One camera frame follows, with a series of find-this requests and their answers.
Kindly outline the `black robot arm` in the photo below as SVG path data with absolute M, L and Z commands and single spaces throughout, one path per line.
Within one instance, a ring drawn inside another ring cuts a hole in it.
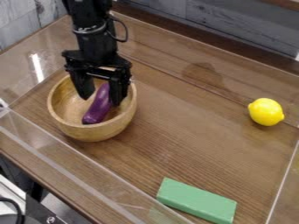
M 95 92 L 94 79 L 110 85 L 110 100 L 115 106 L 127 97 L 132 63 L 118 53 L 118 42 L 127 42 L 128 30 L 111 14 L 112 0 L 61 0 L 72 21 L 79 49 L 64 50 L 64 69 L 79 97 L 87 100 Z

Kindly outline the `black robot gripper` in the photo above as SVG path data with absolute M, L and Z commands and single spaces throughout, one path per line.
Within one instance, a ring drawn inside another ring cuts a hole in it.
M 79 49 L 64 50 L 65 71 L 69 73 L 72 84 L 79 97 L 87 100 L 95 92 L 92 74 L 110 80 L 110 98 L 119 106 L 127 98 L 131 84 L 131 62 L 118 53 L 118 42 L 127 42 L 128 35 L 119 38 L 112 24 L 92 25 L 90 27 L 74 26 Z

